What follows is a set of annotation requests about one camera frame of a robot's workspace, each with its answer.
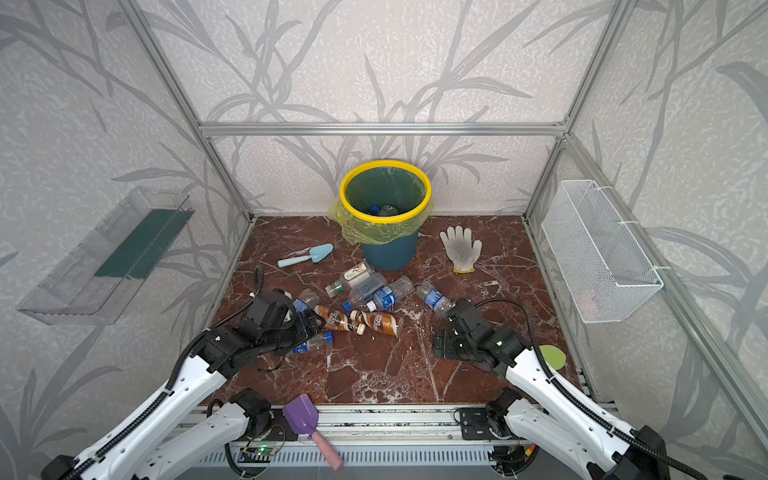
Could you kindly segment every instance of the toy shovel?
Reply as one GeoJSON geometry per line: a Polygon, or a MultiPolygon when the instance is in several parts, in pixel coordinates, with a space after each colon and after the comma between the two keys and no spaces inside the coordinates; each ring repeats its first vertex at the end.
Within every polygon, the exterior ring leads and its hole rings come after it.
{"type": "Polygon", "coordinates": [[[294,432],[312,436],[312,440],[317,444],[317,448],[320,449],[320,453],[326,458],[331,468],[339,470],[344,465],[344,461],[336,450],[317,431],[317,408],[306,393],[302,393],[284,406],[283,415],[294,432]]]}
{"type": "Polygon", "coordinates": [[[309,255],[302,255],[301,257],[284,258],[277,261],[277,266],[283,268],[284,266],[294,265],[306,260],[312,260],[314,263],[321,261],[329,253],[333,252],[333,243],[325,243],[324,245],[318,245],[317,247],[310,248],[309,255]]]}

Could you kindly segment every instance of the cable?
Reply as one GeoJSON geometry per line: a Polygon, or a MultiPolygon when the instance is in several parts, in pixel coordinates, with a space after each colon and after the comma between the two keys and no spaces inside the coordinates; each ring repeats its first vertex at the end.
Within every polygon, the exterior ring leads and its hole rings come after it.
{"type": "MultiPolygon", "coordinates": [[[[256,269],[253,271],[253,286],[255,289],[253,293],[253,297],[255,297],[261,292],[261,289],[264,286],[264,268],[262,268],[261,265],[257,266],[256,269]]],[[[67,476],[64,477],[64,480],[73,480],[74,478],[77,478],[82,472],[85,472],[85,470],[87,470],[93,464],[95,464],[97,460],[98,461],[102,460],[104,456],[107,454],[107,452],[112,450],[115,445],[122,442],[123,439],[125,439],[125,437],[127,437],[131,432],[133,432],[136,429],[136,427],[141,425],[141,423],[144,420],[146,420],[147,417],[149,417],[149,415],[151,415],[152,412],[154,412],[157,409],[157,407],[160,406],[160,404],[174,391],[174,386],[176,385],[176,380],[179,378],[181,367],[184,364],[184,362],[187,360],[187,357],[190,355],[192,348],[203,339],[203,337],[209,330],[216,328],[225,322],[228,322],[234,317],[240,315],[248,307],[250,307],[251,304],[253,303],[253,297],[251,297],[251,299],[248,301],[246,305],[237,309],[234,313],[229,315],[227,318],[216,323],[210,329],[205,329],[202,332],[198,333],[192,339],[192,341],[189,342],[187,346],[184,347],[184,350],[181,351],[181,354],[176,359],[174,368],[170,371],[170,377],[168,377],[168,381],[165,383],[165,390],[163,392],[160,392],[155,398],[155,400],[153,400],[152,403],[146,409],[144,409],[144,411],[140,413],[131,423],[129,423],[124,429],[122,429],[120,433],[112,437],[109,440],[109,442],[105,443],[103,447],[98,449],[96,451],[96,454],[93,457],[87,458],[80,465],[78,465],[74,470],[69,472],[69,474],[67,474],[67,476]]],[[[213,402],[209,405],[210,409],[213,409],[212,405],[213,405],[213,402]]]]}
{"type": "Polygon", "coordinates": [[[239,309],[232,312],[230,315],[226,316],[225,318],[219,320],[216,322],[211,329],[215,329],[218,326],[222,326],[223,324],[229,322],[236,316],[240,315],[242,312],[248,310],[251,305],[253,305],[253,299],[256,298],[256,295],[261,293],[261,289],[264,287],[264,268],[259,265],[256,267],[256,269],[253,270],[253,296],[246,302],[245,305],[240,307],[239,309]]]}
{"type": "Polygon", "coordinates": [[[658,460],[659,462],[666,463],[670,467],[674,468],[675,470],[679,470],[680,472],[683,472],[684,474],[695,478],[696,480],[707,480],[707,477],[704,476],[701,472],[697,471],[694,468],[691,468],[688,465],[685,465],[682,462],[679,462],[675,460],[674,458],[668,457],[663,453],[657,452],[656,450],[653,450],[648,445],[645,445],[645,443],[641,442],[640,440],[636,439],[635,437],[628,435],[623,430],[615,429],[613,424],[611,424],[608,420],[603,419],[600,417],[597,413],[593,412],[591,409],[589,409],[584,403],[582,403],[579,399],[577,399],[575,396],[573,396],[555,377],[554,373],[549,368],[549,365],[547,365],[546,360],[544,360],[544,355],[541,353],[541,349],[538,346],[538,341],[536,340],[536,325],[533,323],[533,319],[528,315],[528,311],[525,309],[524,306],[522,306],[520,303],[515,302],[514,300],[510,300],[509,298],[504,297],[496,297],[491,298],[487,300],[483,300],[479,303],[475,304],[475,308],[485,305],[486,303],[490,302],[506,302],[511,303],[512,305],[516,305],[520,307],[520,309],[525,314],[525,320],[528,323],[528,335],[531,337],[531,346],[533,347],[533,351],[536,354],[536,359],[538,360],[538,364],[541,366],[541,369],[545,372],[547,379],[549,382],[554,385],[554,387],[566,398],[569,402],[571,402],[573,405],[575,405],[579,410],[581,410],[582,413],[584,413],[587,417],[589,417],[591,420],[596,422],[598,425],[603,427],[604,429],[611,431],[613,430],[614,435],[616,435],[619,439],[623,440],[624,442],[628,443],[629,445],[632,445],[637,450],[640,450],[645,455],[658,460]]]}

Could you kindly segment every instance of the red marble surface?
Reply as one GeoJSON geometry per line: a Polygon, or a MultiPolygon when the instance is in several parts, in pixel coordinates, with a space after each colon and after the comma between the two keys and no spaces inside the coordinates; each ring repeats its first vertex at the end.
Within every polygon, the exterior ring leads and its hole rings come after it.
{"type": "MultiPolygon", "coordinates": [[[[253,269],[265,269],[265,290],[281,288],[294,296],[313,288],[326,305],[341,309],[324,287],[341,272],[363,259],[359,246],[350,246],[337,223],[325,217],[262,217],[237,265],[216,319],[243,305],[253,289],[253,269]],[[306,254],[309,247],[333,243],[334,251],[320,263],[307,261],[276,268],[281,258],[306,254]]],[[[430,281],[451,300],[463,296],[473,301],[506,296],[526,306],[535,318],[540,344],[562,349],[568,362],[560,370],[578,384],[573,362],[555,318],[541,271],[520,217],[431,217],[421,229],[415,259],[404,269],[382,272],[388,281],[407,275],[416,285],[430,281]],[[445,255],[439,232],[449,226],[470,227],[483,242],[474,273],[458,275],[445,255]]],[[[513,326],[525,338],[528,328],[519,309],[502,303],[484,306],[486,319],[513,326]]],[[[244,387],[258,391],[274,405],[285,404],[301,393],[315,403],[485,403],[500,388],[502,379],[476,369],[468,362],[437,360],[432,336],[448,321],[438,318],[415,293],[396,304],[395,315],[405,320],[400,337],[370,329],[362,336],[334,332],[332,344],[297,356],[288,354],[274,372],[261,372],[276,364],[264,356],[258,366],[241,370],[214,394],[227,401],[244,387]]]]}

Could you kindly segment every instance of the leaf pattern wallpaper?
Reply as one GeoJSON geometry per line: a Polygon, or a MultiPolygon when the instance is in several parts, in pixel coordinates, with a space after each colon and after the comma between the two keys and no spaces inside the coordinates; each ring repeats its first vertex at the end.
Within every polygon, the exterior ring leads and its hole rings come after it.
{"type": "MultiPolygon", "coordinates": [[[[613,8],[613,0],[140,3],[209,122],[561,121],[613,8]]],[[[216,143],[257,213],[321,214],[347,171],[395,158],[429,175],[439,214],[519,214],[527,201],[508,192],[534,188],[553,140],[216,143]]]]}
{"type": "MultiPolygon", "coordinates": [[[[658,7],[632,12],[575,133],[768,393],[768,2],[658,7]]],[[[566,156],[537,205],[537,227],[557,182],[578,178],[566,156]]],[[[672,453],[711,478],[768,478],[765,453],[664,301],[586,326],[541,243],[602,399],[659,429],[672,453]]]]}
{"type": "Polygon", "coordinates": [[[0,2],[0,477],[36,478],[117,424],[200,331],[247,219],[127,28],[95,0],[0,2]],[[48,326],[23,296],[136,186],[195,213],[114,325],[48,326]]]}

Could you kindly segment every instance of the pink handle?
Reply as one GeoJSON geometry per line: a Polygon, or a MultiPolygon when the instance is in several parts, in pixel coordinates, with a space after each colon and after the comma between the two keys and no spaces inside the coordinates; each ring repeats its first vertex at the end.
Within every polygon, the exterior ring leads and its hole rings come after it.
{"type": "Polygon", "coordinates": [[[341,457],[339,457],[339,454],[336,453],[336,450],[334,450],[333,447],[328,442],[326,442],[323,436],[320,435],[320,432],[314,432],[312,434],[312,440],[314,440],[314,442],[317,444],[317,448],[320,449],[320,453],[322,453],[326,460],[328,460],[331,468],[334,470],[340,470],[342,465],[344,465],[344,461],[341,459],[341,457]]]}

